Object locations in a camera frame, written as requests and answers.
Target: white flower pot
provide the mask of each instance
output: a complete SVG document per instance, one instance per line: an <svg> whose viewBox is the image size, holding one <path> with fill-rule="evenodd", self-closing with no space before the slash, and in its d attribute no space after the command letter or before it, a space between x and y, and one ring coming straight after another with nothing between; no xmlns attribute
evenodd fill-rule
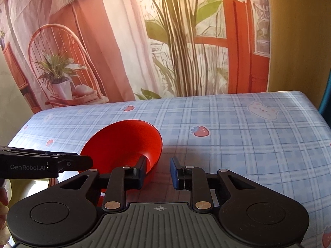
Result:
<svg viewBox="0 0 331 248"><path fill-rule="evenodd" d="M70 81L67 80L59 84L52 84L52 88L61 99L72 100Z"/></svg>

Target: crosshair marking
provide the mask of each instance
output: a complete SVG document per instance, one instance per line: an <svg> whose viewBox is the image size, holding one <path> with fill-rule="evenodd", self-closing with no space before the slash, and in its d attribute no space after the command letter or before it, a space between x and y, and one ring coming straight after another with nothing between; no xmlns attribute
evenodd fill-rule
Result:
<svg viewBox="0 0 331 248"><path fill-rule="evenodd" d="M158 206L158 207L156 207L156 208L154 208L154 209L157 209L159 212L160 211L163 211L164 209L166 209L165 207L162 207L161 205L160 206Z"/></svg>

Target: green leaf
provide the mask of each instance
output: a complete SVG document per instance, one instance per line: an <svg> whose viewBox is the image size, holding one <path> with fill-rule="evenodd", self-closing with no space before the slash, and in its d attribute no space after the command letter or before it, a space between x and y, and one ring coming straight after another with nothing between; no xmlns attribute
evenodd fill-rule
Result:
<svg viewBox="0 0 331 248"><path fill-rule="evenodd" d="M80 69L82 66L80 64L75 64L75 63L71 63L71 64L68 64L65 68L68 68L68 69L73 69L73 70L78 70Z"/></svg>
<svg viewBox="0 0 331 248"><path fill-rule="evenodd" d="M68 64L71 64L71 63L74 63L75 62L75 60L74 59L67 59L67 62L68 62Z"/></svg>
<svg viewBox="0 0 331 248"><path fill-rule="evenodd" d="M173 91L173 85L174 85L174 77L173 77L173 72L165 67L157 58L153 57L154 64L159 67L160 73L164 76L166 79L166 82L168 84L168 91L172 94L175 95L175 92Z"/></svg>
<svg viewBox="0 0 331 248"><path fill-rule="evenodd" d="M167 32L160 24L153 20L147 20L145 25L148 38L168 44Z"/></svg>
<svg viewBox="0 0 331 248"><path fill-rule="evenodd" d="M42 73L42 74L38 77L38 79L43 79L43 78L48 78L47 73Z"/></svg>
<svg viewBox="0 0 331 248"><path fill-rule="evenodd" d="M71 78L70 75L65 74L65 73L64 73L63 75L64 75L64 77L65 77L67 80L69 80L69 82L73 83L72 78Z"/></svg>
<svg viewBox="0 0 331 248"><path fill-rule="evenodd" d="M72 70L72 69L64 68L63 71L62 71L62 75L64 75L64 74L69 74L69 75L72 75L72 76L76 76L77 72Z"/></svg>
<svg viewBox="0 0 331 248"><path fill-rule="evenodd" d="M52 62L52 58L51 58L51 56L48 55L45 51L43 51L42 53L43 53L44 58L46 59L46 61L47 61L48 63L51 63L51 62Z"/></svg>
<svg viewBox="0 0 331 248"><path fill-rule="evenodd" d="M140 89L141 90L141 93L143 93L143 95L149 99L148 97L150 97L151 99L162 99L162 97L156 93L154 93L153 91L149 91L149 90L146 90L146 89Z"/></svg>
<svg viewBox="0 0 331 248"><path fill-rule="evenodd" d="M50 72L50 68L48 66L48 64L44 61L37 61L37 63L40 65L39 68L42 69L43 71L47 71Z"/></svg>
<svg viewBox="0 0 331 248"><path fill-rule="evenodd" d="M146 100L143 96L141 96L137 93L134 93L134 95L136 95L138 97L138 99L141 100L141 101Z"/></svg>
<svg viewBox="0 0 331 248"><path fill-rule="evenodd" d="M218 8L221 3L222 3L221 0L213 1L213 2L209 2L209 3L201 6L200 8L198 8L195 25L197 25L201 21L209 18L210 16L214 15L218 11Z"/></svg>

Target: bear face print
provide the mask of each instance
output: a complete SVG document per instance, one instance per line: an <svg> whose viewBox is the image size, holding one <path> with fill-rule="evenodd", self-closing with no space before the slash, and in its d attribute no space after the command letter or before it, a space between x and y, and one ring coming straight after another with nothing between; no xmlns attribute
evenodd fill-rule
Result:
<svg viewBox="0 0 331 248"><path fill-rule="evenodd" d="M264 106L259 101L254 101L247 108L251 113L267 120L276 120L278 117L278 111L275 108Z"/></svg>
<svg viewBox="0 0 331 248"><path fill-rule="evenodd" d="M44 123L48 122L49 120L51 120L51 119L52 119L52 117L53 117L53 115L52 115L52 114L48 114L48 115L46 115L46 116L44 117L44 120L43 120L43 122L44 122Z"/></svg>

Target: ribbed rubber surface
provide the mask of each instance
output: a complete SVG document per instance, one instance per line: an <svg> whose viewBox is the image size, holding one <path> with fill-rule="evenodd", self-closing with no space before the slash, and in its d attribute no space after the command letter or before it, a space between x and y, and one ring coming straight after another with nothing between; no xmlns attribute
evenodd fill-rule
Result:
<svg viewBox="0 0 331 248"><path fill-rule="evenodd" d="M225 235L212 215L195 213L186 203L132 203L123 213L106 215L92 234L67 247L248 248Z"/></svg>

